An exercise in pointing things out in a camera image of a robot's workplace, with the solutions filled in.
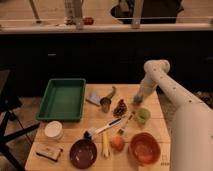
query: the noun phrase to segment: green tray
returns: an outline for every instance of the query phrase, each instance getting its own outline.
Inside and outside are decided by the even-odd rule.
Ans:
[[[37,120],[80,121],[85,83],[85,79],[50,79]]]

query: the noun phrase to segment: chair leg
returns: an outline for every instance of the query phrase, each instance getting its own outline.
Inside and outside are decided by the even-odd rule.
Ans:
[[[18,171],[25,171],[23,166],[16,160],[16,158],[9,152],[9,149],[6,145],[2,145],[0,151],[7,158],[7,160],[13,164],[13,166]]]
[[[36,129],[38,127],[39,127],[39,123],[35,124],[33,126],[30,126],[28,128],[24,128],[24,129],[22,129],[20,131],[14,132],[14,133],[12,133],[10,135],[6,135],[6,136],[4,136],[3,141],[4,141],[4,143],[7,143],[8,141],[11,141],[11,140],[13,140],[13,139],[15,139],[17,137],[20,137],[20,136],[22,136],[22,135],[24,135],[24,134],[26,134],[26,133],[28,133],[30,131],[33,131],[34,129]]]
[[[8,112],[6,112],[0,125],[0,136],[3,136],[5,133],[9,117]]]

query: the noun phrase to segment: white container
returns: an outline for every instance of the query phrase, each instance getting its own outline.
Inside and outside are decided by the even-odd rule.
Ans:
[[[59,121],[52,121],[46,125],[44,133],[48,138],[59,140],[63,136],[62,124]]]

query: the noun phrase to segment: orange bowl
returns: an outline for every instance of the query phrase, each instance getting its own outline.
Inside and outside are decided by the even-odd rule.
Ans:
[[[140,166],[153,164],[160,157],[160,146],[151,134],[139,133],[131,139],[129,153]]]

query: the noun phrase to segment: dark red bowl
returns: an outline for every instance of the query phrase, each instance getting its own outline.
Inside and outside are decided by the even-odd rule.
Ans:
[[[149,133],[136,134],[130,141],[129,153],[140,166],[153,164],[160,157],[160,147],[156,139]]]
[[[89,139],[81,139],[70,149],[71,163],[78,169],[89,168],[97,158],[97,147]]]

